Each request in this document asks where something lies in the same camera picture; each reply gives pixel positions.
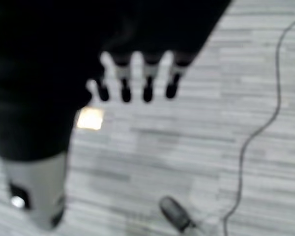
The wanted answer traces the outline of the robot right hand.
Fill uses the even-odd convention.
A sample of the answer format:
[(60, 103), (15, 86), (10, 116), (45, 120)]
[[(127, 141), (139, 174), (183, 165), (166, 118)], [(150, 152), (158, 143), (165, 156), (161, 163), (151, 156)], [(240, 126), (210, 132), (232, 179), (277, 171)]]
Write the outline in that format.
[(40, 229), (58, 226), (76, 114), (93, 80), (109, 99), (100, 57), (108, 52), (122, 100), (131, 100), (131, 56), (144, 59), (150, 102), (159, 62), (173, 62), (172, 99), (187, 68), (230, 5), (228, 0), (0, 0), (0, 157), (11, 199)]

